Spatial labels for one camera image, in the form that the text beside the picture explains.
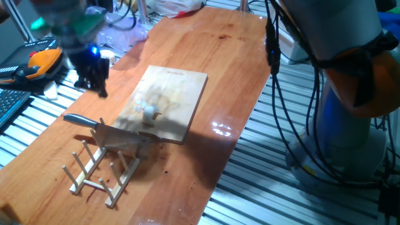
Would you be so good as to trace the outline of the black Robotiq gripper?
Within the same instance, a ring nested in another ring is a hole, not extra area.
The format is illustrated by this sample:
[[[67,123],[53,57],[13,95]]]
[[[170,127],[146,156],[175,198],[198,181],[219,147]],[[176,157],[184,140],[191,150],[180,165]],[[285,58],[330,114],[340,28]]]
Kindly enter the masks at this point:
[[[88,46],[80,52],[68,54],[68,57],[78,75],[74,87],[90,90],[93,86],[100,98],[107,98],[105,83],[109,76],[109,60],[101,57],[100,48]]]

